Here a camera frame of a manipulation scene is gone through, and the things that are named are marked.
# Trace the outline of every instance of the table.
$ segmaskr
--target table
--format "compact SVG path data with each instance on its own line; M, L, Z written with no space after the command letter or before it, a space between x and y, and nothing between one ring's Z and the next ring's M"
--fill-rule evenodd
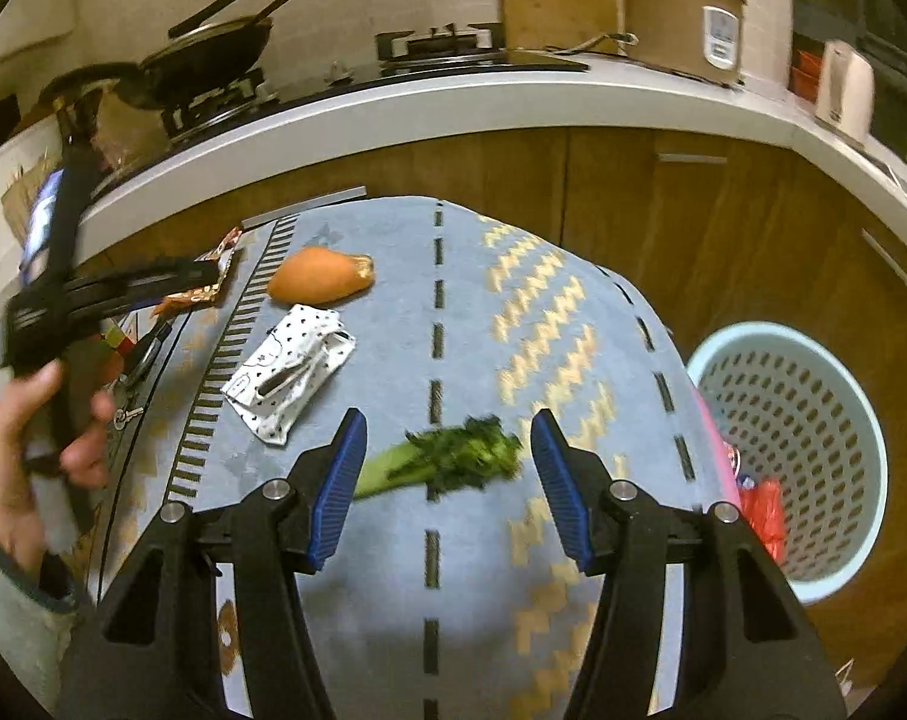
M369 254L378 277L338 307L356 351L277 448L247 430L219 386L287 312L266 283L305 245ZM549 406L572 445L663 504L720 500L695 388L666 328L613 272L432 197L305 211L246 232L239 247L221 304L176 321L141 386L135 405L148 408L125 429L77 560L91 596L103 596L162 503L238 501L329 442L350 406L368 419L368 457L405 430L497 413L524 439L519 479L438 501L406 488L355 503L337 554L298 580L304 614L341 720L561 717L600 580L562 553L529 458L530 418ZM231 566L221 568L224 690L249 714ZM654 707L672 703L682 588L670 570Z

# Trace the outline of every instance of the blue gripper pad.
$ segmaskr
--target blue gripper pad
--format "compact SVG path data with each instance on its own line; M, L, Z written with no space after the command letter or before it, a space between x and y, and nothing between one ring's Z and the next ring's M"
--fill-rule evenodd
M367 454L367 418L363 413L356 409L346 412L330 452L333 459L313 504L310 542L306 548L306 560L317 571L336 552L346 511L354 499L360 466Z
M589 509L567 466L570 445L549 409L541 409L533 417L530 448L564 552L586 572L594 560L589 541Z

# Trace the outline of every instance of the hand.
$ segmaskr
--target hand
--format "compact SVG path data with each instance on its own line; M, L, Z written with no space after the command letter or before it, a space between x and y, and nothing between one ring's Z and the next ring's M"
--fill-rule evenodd
M46 541L23 469L20 433L62 383L63 363L54 360L28 378L9 382L0 395L0 548L36 581ZM114 410L109 393L97 391L90 401L93 420L89 427L59 456L59 464L73 484L84 488L106 485L106 425Z

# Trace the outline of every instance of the white countertop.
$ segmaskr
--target white countertop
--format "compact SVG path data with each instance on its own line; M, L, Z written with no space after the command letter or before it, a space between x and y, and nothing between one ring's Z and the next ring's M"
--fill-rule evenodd
M820 127L783 91L729 90L626 62L586 57L589 73L517 71L423 79L301 105L178 153L111 191L82 225L80 259L225 191L395 143L524 127L653 127L792 148L863 201L907 246L907 194ZM907 186L907 166L876 141ZM20 250L0 257L0 306Z

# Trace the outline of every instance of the sleeve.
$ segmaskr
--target sleeve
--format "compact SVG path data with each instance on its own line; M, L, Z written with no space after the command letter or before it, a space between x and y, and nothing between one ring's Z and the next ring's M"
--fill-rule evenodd
M0 654L47 712L59 693L59 662L77 617L65 564L48 555L39 585L0 548Z

